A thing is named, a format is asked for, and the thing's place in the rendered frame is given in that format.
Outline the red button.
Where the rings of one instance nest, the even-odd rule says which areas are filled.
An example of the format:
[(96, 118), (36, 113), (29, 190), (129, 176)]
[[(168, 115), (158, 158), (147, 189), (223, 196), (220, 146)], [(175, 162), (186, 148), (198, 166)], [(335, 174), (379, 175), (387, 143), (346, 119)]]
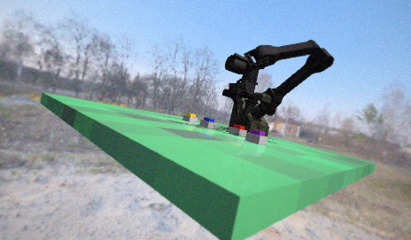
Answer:
[(246, 137), (247, 130), (244, 130), (244, 126), (233, 124), (233, 127), (229, 127), (229, 134)]

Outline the blue button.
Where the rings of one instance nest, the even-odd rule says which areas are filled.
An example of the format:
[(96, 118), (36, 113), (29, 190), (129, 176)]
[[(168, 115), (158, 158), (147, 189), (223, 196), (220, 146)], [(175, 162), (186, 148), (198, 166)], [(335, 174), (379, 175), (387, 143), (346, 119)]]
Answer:
[(214, 122), (214, 119), (204, 117), (204, 119), (200, 121), (199, 126), (202, 126), (202, 127), (205, 127), (205, 128), (214, 128), (215, 129), (216, 124), (217, 123)]

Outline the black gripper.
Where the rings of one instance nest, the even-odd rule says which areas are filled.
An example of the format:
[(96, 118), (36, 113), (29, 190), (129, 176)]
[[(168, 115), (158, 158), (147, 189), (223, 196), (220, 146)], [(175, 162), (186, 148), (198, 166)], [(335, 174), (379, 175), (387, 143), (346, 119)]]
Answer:
[[(245, 119), (245, 117), (248, 115), (248, 113), (252, 110), (252, 108), (255, 105), (258, 105), (258, 101), (262, 101), (262, 103), (267, 103), (270, 104), (271, 102), (271, 96), (265, 94), (265, 93), (259, 93), (256, 92), (254, 93), (255, 90), (255, 86), (258, 85), (258, 83), (256, 82), (257, 79), (251, 76), (242, 76), (242, 78), (239, 78), (239, 80), (242, 82), (244, 80), (248, 80), (249, 84), (250, 84), (250, 88), (247, 92), (237, 92), (235, 93), (234, 91), (229, 92), (229, 89), (224, 89), (222, 92), (222, 95), (225, 97), (230, 97), (231, 99), (233, 99), (234, 103), (235, 103), (235, 107), (236, 107), (236, 115), (237, 117), (239, 117), (244, 102), (245, 102), (245, 106), (244, 106), (244, 113), (243, 113), (243, 119)], [(249, 96), (250, 95), (250, 96)], [(242, 98), (248, 98), (245, 99), (244, 101), (242, 100)]]

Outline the purple button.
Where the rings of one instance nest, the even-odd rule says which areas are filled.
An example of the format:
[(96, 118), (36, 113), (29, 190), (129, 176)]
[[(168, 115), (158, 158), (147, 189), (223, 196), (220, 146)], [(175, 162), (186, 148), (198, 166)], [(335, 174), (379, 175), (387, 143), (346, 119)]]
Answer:
[(251, 129), (251, 133), (246, 132), (246, 137), (245, 141), (251, 142), (251, 143), (256, 143), (256, 144), (267, 144), (267, 136), (264, 136), (265, 132)]

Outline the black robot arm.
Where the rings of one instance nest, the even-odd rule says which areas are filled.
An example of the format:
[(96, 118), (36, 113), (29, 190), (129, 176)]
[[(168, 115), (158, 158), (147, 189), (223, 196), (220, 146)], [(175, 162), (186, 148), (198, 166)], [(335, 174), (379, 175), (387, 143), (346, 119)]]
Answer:
[[(255, 120), (261, 121), (264, 115), (274, 115), (276, 107), (282, 102), (283, 97), (295, 89), (301, 82), (312, 74), (321, 73), (333, 66), (335, 59), (320, 45), (308, 40), (303, 43), (294, 43), (284, 46), (259, 45), (255, 49), (244, 54), (244, 57), (235, 53), (230, 55), (225, 62), (225, 69), (242, 76), (258, 78), (260, 69), (275, 64), (279, 60), (307, 56), (306, 63), (300, 69), (280, 84), (277, 88), (268, 88), (263, 93), (271, 96), (270, 104), (262, 103), (255, 106), (251, 115)], [(253, 62), (254, 57), (256, 62)], [(229, 83), (229, 92), (247, 92), (250, 88), (248, 80), (237, 83)]]

